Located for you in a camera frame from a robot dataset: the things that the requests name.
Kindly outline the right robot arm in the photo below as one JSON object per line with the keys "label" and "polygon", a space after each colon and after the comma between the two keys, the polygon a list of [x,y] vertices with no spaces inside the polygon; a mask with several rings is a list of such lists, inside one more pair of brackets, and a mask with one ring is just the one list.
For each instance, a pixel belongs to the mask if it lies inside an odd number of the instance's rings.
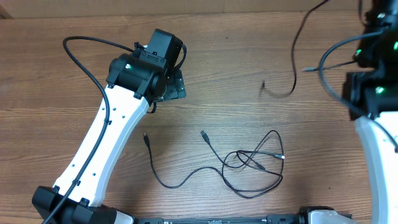
{"label": "right robot arm", "polygon": [[372,223],[397,223],[397,1],[374,0],[343,97],[361,140],[372,195]]}

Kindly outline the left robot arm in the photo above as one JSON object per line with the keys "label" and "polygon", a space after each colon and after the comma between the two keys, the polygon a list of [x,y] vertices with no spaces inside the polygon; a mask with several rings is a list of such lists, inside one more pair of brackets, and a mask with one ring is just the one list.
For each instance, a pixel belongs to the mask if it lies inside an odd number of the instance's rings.
{"label": "left robot arm", "polygon": [[161,101],[184,98],[181,66],[186,46],[156,29],[109,65],[97,115],[71,163],[51,187],[36,189],[32,204],[44,223],[135,223],[103,202],[113,169],[139,121]]}

